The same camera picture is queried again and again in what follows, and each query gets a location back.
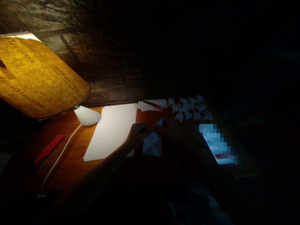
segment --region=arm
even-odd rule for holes
[[[64,192],[46,215],[65,215],[86,211],[100,195],[126,156],[152,132],[153,130],[147,124],[133,124],[124,144],[81,177],[70,190]]]
[[[183,132],[175,120],[165,119],[164,122],[167,127],[154,125],[155,132],[177,143],[178,148],[174,153],[178,160],[203,180],[232,220],[236,224],[262,221],[264,210],[243,189],[239,181],[226,174],[216,163],[198,128],[192,126],[189,131]]]

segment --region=person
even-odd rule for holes
[[[154,123],[152,127],[144,123],[133,124],[126,141],[64,192],[46,216],[78,217],[88,214],[85,218],[97,215],[102,222],[109,223],[129,219],[131,223],[159,220],[174,224],[219,224],[210,209],[208,192],[202,182],[142,187],[139,191],[129,188],[125,192],[112,186],[107,188],[110,178],[126,156],[149,134],[156,132],[177,146],[174,153],[180,154],[179,161],[199,175],[220,205],[227,209],[228,215],[238,214],[235,223],[247,224],[257,220],[259,213],[255,202],[237,180],[219,168],[197,127],[184,131],[173,119],[163,119],[163,123],[165,126]]]

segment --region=lamp cord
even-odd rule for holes
[[[47,176],[45,177],[42,186],[41,186],[41,194],[43,194],[43,187],[44,184],[47,180],[47,178],[49,177],[50,173],[52,172],[53,168],[55,167],[55,165],[57,164],[57,162],[59,161],[60,157],[62,156],[63,152],[65,151],[66,147],[68,146],[69,141],[71,140],[71,138],[73,137],[73,135],[75,134],[75,132],[81,127],[81,124],[79,125],[79,127],[74,131],[74,133],[71,135],[71,137],[69,138],[68,142],[66,143],[65,147],[63,148],[62,152],[60,153],[59,157],[57,158],[56,162],[54,163],[54,165],[52,166],[51,170],[49,171],[49,173],[47,174]]]

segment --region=wooden desk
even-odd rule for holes
[[[207,102],[207,109],[211,112],[214,123],[222,124],[219,116]],[[92,108],[101,113],[102,107]],[[137,110],[137,123],[153,124],[162,117],[174,115],[158,111]],[[56,159],[63,150],[74,130],[80,125],[75,113],[70,110],[52,118],[36,136],[35,140],[14,157],[0,178],[1,189],[8,192],[39,192],[41,184],[51,169]],[[83,162],[83,156],[91,141],[96,125],[92,127],[80,127],[70,140],[64,154],[47,179],[44,191],[64,191],[74,184],[83,174],[100,163],[102,160]],[[51,155],[42,163],[41,167],[31,177],[23,174],[25,165],[36,158],[40,152],[58,135],[65,135],[65,139],[55,148]],[[136,150],[133,158],[126,158],[113,177],[117,184],[153,184],[189,181],[193,178],[186,173],[182,166],[175,160],[171,152],[163,148],[162,157],[148,156]],[[223,166],[232,176],[259,174],[259,169],[242,146],[238,148],[238,154],[242,158],[241,165]]]

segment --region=white folded paper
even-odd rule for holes
[[[194,102],[190,102],[188,104],[189,109],[195,110],[195,103]]]
[[[157,125],[162,126],[163,120],[157,122]],[[143,153],[146,155],[161,156],[162,153],[162,139],[157,133],[153,132],[143,141]]]
[[[198,105],[198,106],[195,106],[195,108],[196,108],[199,112],[202,112],[203,110],[206,109],[206,105]]]
[[[183,107],[186,108],[187,110],[190,109],[190,106],[189,106],[189,103],[188,103],[188,102],[185,102],[185,103],[183,104]]]
[[[183,113],[184,111],[187,111],[187,108],[183,107],[182,105],[178,104],[178,109],[180,113]]]
[[[196,102],[204,102],[204,100],[200,95],[197,95],[196,96]]]
[[[169,98],[169,100],[168,100],[168,106],[170,106],[170,105],[175,105],[174,100],[171,98]]]
[[[185,111],[184,112],[184,115],[185,115],[185,119],[188,120],[189,118],[192,118],[193,117],[193,114],[191,114],[189,111]]]
[[[180,103],[185,103],[185,102],[188,102],[188,100],[185,99],[185,98],[179,98],[179,102],[180,102]]]
[[[209,111],[206,110],[204,116],[203,116],[204,120],[213,120],[213,116],[210,114]]]
[[[187,99],[188,99],[188,101],[191,102],[191,103],[195,103],[195,102],[196,102],[196,99],[194,99],[194,98],[188,97]]]
[[[202,117],[201,117],[201,115],[200,115],[200,113],[198,113],[198,112],[195,111],[194,112],[194,120],[198,120],[198,119],[199,120],[203,120]]]
[[[173,104],[172,105],[172,113],[178,112],[178,111],[179,111],[178,106],[176,104]]]
[[[175,116],[174,119],[177,119],[177,120],[179,120],[180,122],[182,122],[182,121],[183,121],[183,115],[182,115],[182,113],[178,113],[178,114]]]

